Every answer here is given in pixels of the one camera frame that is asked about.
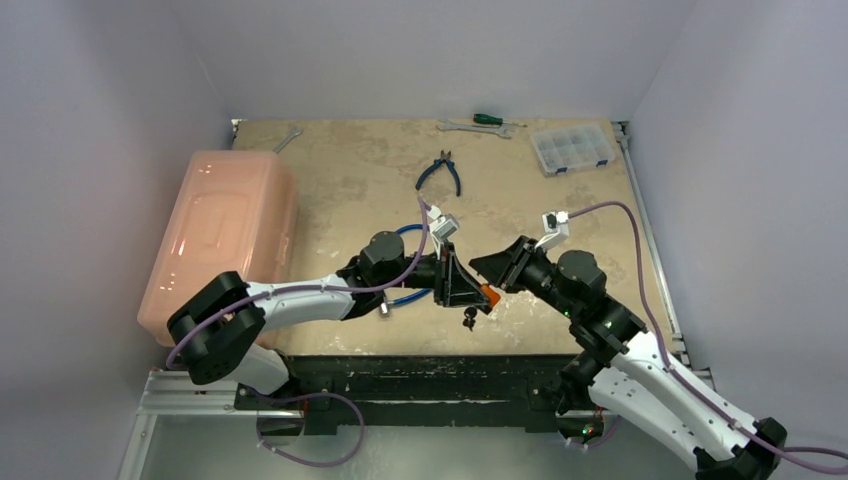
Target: workbench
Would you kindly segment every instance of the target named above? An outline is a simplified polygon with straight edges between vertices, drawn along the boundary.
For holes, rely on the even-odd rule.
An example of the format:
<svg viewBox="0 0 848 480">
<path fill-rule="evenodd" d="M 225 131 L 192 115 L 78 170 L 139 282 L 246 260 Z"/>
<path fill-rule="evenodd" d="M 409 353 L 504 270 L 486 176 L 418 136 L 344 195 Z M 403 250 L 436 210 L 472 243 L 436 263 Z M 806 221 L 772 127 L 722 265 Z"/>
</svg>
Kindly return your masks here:
<svg viewBox="0 0 848 480">
<path fill-rule="evenodd" d="M 617 157 L 591 171 L 546 178 L 530 141 L 535 131 L 596 121 Z M 541 238 L 541 214 L 575 211 L 605 200 L 624 202 L 639 215 L 621 151 L 608 120 L 528 120 L 512 139 L 463 131 L 441 132 L 428 120 L 250 120 L 238 124 L 233 148 L 273 149 L 293 125 L 303 128 L 279 154 L 297 180 L 299 212 L 288 280 L 323 277 L 347 264 L 372 235 L 419 223 L 415 182 L 441 150 L 452 151 L 462 181 L 455 196 L 445 167 L 421 189 L 426 202 L 453 214 L 460 230 L 451 240 L 467 267 L 470 259 L 499 252 L 519 235 Z M 636 256 L 624 212 L 604 208 L 570 222 L 570 238 L 552 249 L 592 252 L 607 274 L 608 292 L 647 322 L 639 300 Z M 407 254 L 419 232 L 404 236 Z M 647 245 L 644 236 L 642 245 Z M 671 342 L 672 328 L 652 256 L 643 254 L 648 302 Z M 409 290 L 392 289 L 390 298 Z M 462 326 L 462 309 L 445 309 L 428 296 L 391 310 L 345 322 L 309 322 L 281 329 L 276 346 L 291 355 L 577 354 L 569 321 L 528 292 L 504 295 L 474 331 Z"/>
</svg>

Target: orange object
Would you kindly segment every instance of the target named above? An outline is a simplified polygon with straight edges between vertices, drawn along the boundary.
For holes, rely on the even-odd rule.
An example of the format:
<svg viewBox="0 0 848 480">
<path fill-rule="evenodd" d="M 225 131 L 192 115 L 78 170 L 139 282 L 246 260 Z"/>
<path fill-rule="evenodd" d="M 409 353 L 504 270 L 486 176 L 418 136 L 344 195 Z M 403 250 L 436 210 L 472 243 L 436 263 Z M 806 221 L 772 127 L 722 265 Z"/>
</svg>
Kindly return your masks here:
<svg viewBox="0 0 848 480">
<path fill-rule="evenodd" d="M 294 177 L 274 152 L 199 151 L 192 156 L 138 312 L 138 323 L 173 346 L 166 323 L 222 272 L 279 283 L 288 275 L 297 218 Z M 273 346 L 277 332 L 257 343 Z"/>
<path fill-rule="evenodd" d="M 500 294 L 494 291 L 488 283 L 481 285 L 480 290 L 482 290 L 483 293 L 489 298 L 490 307 L 495 308 L 495 305 L 497 305 L 497 303 L 501 301 Z"/>
</svg>

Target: pliers handle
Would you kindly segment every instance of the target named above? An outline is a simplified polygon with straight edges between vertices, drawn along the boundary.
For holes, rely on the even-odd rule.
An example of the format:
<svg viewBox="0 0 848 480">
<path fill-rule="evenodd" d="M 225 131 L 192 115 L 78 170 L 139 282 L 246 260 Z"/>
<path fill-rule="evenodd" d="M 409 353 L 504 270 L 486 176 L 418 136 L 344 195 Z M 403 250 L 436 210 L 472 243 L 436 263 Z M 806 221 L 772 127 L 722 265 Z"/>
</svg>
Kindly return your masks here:
<svg viewBox="0 0 848 480">
<path fill-rule="evenodd" d="M 446 164 L 448 166 L 448 171 L 451 172 L 451 176 L 453 177 L 453 182 L 456 184 L 456 196 L 458 197 L 462 193 L 462 184 L 459 181 L 459 174 L 456 173 L 455 164 L 453 160 L 450 159 L 450 157 L 451 152 L 448 152 L 446 154 L 445 151 L 442 150 L 442 154 L 439 156 L 439 158 L 433 160 L 433 164 L 427 167 L 427 169 L 424 170 L 421 176 L 418 177 L 418 181 L 415 182 L 415 189 L 421 190 L 421 186 L 424 185 L 424 180 L 426 180 L 427 177 L 430 176 L 430 174 L 438 170 L 439 167 L 442 166 L 442 164 Z"/>
</svg>

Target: blue hose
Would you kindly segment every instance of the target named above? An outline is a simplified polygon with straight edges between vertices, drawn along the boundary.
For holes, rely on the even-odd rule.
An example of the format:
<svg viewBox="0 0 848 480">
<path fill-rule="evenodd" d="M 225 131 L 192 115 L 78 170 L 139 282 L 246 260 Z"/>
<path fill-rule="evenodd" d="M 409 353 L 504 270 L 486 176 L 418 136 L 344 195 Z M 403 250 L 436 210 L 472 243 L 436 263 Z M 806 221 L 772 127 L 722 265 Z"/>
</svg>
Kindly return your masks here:
<svg viewBox="0 0 848 480">
<path fill-rule="evenodd" d="M 395 230 L 395 233 L 397 233 L 398 235 L 403 235 L 406 232 L 410 232 L 412 230 L 421 230 L 422 228 L 423 227 L 421 226 L 420 223 L 413 223 L 413 224 L 405 225 L 403 227 L 398 228 L 397 230 Z M 419 298 L 427 296 L 427 294 L 430 293 L 430 292 L 432 292 L 432 290 L 430 290 L 429 288 L 425 288 L 423 290 L 418 290 L 415 293 L 409 294 L 405 297 L 401 297 L 401 298 L 398 298 L 396 300 L 389 300 L 386 303 L 390 307 L 401 307 L 403 305 L 408 305 L 408 304 L 418 300 Z"/>
</svg>

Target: worn table surface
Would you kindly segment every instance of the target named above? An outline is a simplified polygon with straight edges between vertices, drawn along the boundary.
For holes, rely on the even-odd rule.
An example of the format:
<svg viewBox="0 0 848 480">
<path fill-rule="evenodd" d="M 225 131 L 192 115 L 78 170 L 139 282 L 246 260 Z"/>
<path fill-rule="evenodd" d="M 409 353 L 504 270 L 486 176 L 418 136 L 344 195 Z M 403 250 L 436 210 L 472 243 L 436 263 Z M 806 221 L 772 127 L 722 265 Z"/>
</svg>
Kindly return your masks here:
<svg viewBox="0 0 848 480">
<path fill-rule="evenodd" d="M 305 280 L 344 266 L 374 233 L 418 223 L 415 181 L 442 149 L 453 151 L 462 196 L 454 196 L 453 179 L 444 167 L 428 178 L 421 195 L 459 220 L 461 229 L 451 240 L 466 266 L 471 258 L 503 250 L 519 235 L 543 236 L 541 213 L 545 211 L 575 211 L 620 200 L 638 215 L 620 152 L 604 168 L 542 176 L 530 134 L 587 121 L 592 120 L 530 120 L 529 127 L 517 129 L 511 140 L 483 133 L 440 132 L 435 120 L 244 121 L 233 148 L 270 150 L 292 125 L 303 128 L 304 133 L 279 155 L 297 178 L 300 198 L 290 280 Z M 614 142 L 609 121 L 595 121 Z M 594 253 L 607 273 L 610 294 L 646 319 L 639 301 L 633 235 L 624 212 L 601 209 L 574 219 L 570 231 L 569 240 L 552 249 L 549 257 L 556 261 L 566 249 Z M 408 253 L 419 238 L 417 232 L 405 235 Z M 644 258 L 650 262 L 647 252 Z M 654 269 L 650 264 L 645 267 L 650 306 L 669 338 Z M 396 298 L 408 292 L 394 289 L 389 293 Z M 526 292 L 505 295 L 488 317 L 478 315 L 474 332 L 462 326 L 462 318 L 461 309 L 438 307 L 432 297 L 426 297 L 392 310 L 389 319 L 372 312 L 346 322 L 318 321 L 285 328 L 277 346 L 288 354 L 582 351 L 568 333 L 568 319 Z"/>
</svg>

